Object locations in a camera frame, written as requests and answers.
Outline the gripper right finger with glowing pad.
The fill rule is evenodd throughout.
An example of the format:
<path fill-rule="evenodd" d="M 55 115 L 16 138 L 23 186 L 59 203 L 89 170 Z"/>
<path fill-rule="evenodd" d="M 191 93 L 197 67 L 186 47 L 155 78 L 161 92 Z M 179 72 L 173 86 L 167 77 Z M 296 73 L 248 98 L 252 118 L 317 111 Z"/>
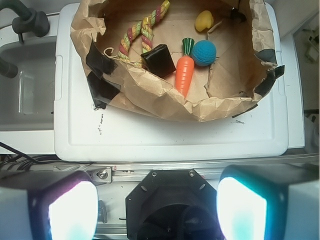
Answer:
<path fill-rule="evenodd" d="M 229 165 L 220 176 L 216 209 L 227 240 L 318 240 L 320 168 Z"/>

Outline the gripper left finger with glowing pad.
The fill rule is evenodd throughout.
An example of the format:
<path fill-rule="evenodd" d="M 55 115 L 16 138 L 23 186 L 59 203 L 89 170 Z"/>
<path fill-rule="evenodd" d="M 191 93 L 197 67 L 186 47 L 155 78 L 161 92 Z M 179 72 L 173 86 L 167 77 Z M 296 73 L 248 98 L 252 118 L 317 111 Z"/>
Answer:
<path fill-rule="evenodd" d="M 98 191 L 85 171 L 0 172 L 2 240 L 91 240 Z"/>

